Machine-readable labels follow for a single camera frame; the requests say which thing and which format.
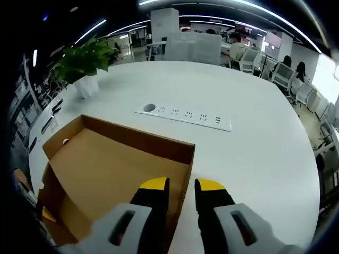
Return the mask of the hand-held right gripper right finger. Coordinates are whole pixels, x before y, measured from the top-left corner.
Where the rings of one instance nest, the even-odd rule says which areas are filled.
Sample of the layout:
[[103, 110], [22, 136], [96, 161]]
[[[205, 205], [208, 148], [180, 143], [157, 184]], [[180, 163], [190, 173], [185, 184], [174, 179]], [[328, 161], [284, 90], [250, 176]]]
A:
[[205, 253], [301, 253], [273, 234], [269, 222], [244, 203], [235, 203], [220, 183], [194, 181], [198, 227]]

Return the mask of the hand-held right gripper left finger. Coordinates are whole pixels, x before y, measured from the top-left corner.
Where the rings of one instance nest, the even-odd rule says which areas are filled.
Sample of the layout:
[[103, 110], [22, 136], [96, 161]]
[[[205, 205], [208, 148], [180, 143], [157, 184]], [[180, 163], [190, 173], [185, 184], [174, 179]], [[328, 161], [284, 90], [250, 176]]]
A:
[[120, 203], [93, 223], [88, 236], [59, 253], [160, 253], [169, 206], [169, 178], [142, 183], [129, 203]]

